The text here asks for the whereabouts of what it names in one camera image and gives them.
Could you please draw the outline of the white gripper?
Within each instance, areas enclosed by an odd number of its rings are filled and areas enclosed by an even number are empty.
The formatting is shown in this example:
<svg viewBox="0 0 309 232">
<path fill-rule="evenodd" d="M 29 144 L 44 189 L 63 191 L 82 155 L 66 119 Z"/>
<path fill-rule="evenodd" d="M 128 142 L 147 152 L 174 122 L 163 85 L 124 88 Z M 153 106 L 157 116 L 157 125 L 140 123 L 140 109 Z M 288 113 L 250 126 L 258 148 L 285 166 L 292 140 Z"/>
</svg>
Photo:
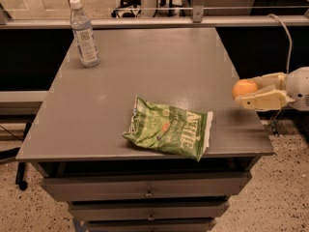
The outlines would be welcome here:
<svg viewBox="0 0 309 232">
<path fill-rule="evenodd" d="M 296 69 L 288 74 L 275 72 L 250 79 L 255 90 L 272 88 L 264 93 L 237 96 L 235 102 L 245 109 L 280 110 L 283 107 L 309 111 L 309 67 Z"/>
</svg>

